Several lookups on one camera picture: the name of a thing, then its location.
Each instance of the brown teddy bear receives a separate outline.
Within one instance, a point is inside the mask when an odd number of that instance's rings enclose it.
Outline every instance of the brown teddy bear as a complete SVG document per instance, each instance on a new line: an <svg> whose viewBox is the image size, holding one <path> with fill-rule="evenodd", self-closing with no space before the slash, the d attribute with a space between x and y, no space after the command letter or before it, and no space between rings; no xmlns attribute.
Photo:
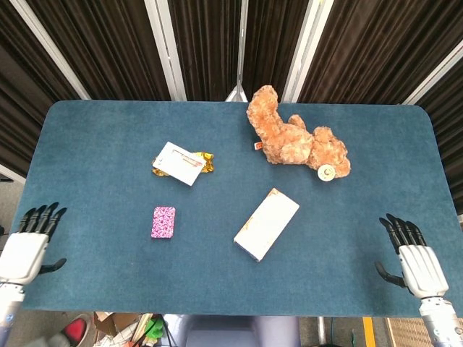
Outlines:
<svg viewBox="0 0 463 347"><path fill-rule="evenodd" d="M262 140L262 149L272 164L305 164L314 170L328 164L334 177L350 172L347 149L328 127L315 128L313 134L305 128L298 114L285 124L278 115L278 95L271 85L255 92L247 108L247 117Z"/></svg>

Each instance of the cardboard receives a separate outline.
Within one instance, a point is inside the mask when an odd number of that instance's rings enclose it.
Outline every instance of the cardboard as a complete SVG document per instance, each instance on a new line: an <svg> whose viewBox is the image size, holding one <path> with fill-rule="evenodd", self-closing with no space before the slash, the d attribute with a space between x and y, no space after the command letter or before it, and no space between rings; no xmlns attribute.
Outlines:
<svg viewBox="0 0 463 347"><path fill-rule="evenodd" d="M137 342L138 339L142 337L143 333L145 332L146 325L148 324L152 316L152 313L142 314L142 317L138 322L137 329L135 329L135 332L132 336L132 342Z"/></svg>
<svg viewBox="0 0 463 347"><path fill-rule="evenodd" d="M140 316L138 313L112 313L110 315L105 313L108 312L94 312L93 320L97 330L110 336L116 336Z"/></svg>

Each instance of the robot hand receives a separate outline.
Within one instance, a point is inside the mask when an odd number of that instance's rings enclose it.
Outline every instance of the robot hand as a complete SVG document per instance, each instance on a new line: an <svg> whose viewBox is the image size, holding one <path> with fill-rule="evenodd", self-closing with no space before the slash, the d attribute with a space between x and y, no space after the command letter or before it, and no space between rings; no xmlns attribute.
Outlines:
<svg viewBox="0 0 463 347"><path fill-rule="evenodd" d="M0 283L26 285L41 273L61 268L66 259L54 265L42 265L46 247L50 242L59 219L66 212L60 209L51 217L58 202L29 210L20 222L17 233L12 234L0 256Z"/></svg>
<svg viewBox="0 0 463 347"><path fill-rule="evenodd" d="M20 222L17 233L12 234L0 256L0 347L7 344L14 316L24 301L23 286L41 273L50 273L64 265L60 259L55 265L42 265L46 247L59 219L66 212L58 202L29 210Z"/></svg>
<svg viewBox="0 0 463 347"><path fill-rule="evenodd" d="M387 214L379 221L386 228L399 256L404 277L388 273L380 262L375 262L379 275L387 282L421 299L420 314L425 321L434 346L463 346L463 328L459 324L450 301L443 295L449 285L433 249L428 247L420 229L412 222Z"/></svg>

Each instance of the pink box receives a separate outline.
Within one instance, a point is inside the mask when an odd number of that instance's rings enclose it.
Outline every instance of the pink box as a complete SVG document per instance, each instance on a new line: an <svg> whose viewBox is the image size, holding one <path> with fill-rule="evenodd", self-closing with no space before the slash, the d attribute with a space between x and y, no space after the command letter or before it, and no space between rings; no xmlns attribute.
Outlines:
<svg viewBox="0 0 463 347"><path fill-rule="evenodd" d="M155 208L151 237L153 239L170 239L174 235L174 219L175 207L158 206Z"/></svg>

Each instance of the table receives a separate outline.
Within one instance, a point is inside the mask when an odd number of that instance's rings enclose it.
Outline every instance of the table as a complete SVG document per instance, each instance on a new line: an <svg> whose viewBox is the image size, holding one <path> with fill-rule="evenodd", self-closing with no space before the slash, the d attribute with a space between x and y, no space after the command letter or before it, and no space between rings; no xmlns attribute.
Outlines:
<svg viewBox="0 0 463 347"><path fill-rule="evenodd" d="M349 150L351 174L322 182L305 166L267 163L246 103L76 100L48 112L14 224L31 207L68 211L46 253L59 271L27 287L26 309L418 316L384 282L400 267L378 217L414 221L463 312L463 238L428 115L416 106L282 104ZM192 187L151 173L167 141L215 155ZM262 262L233 237L272 187L300 209ZM177 209L174 237L151 240L155 206Z"/></svg>

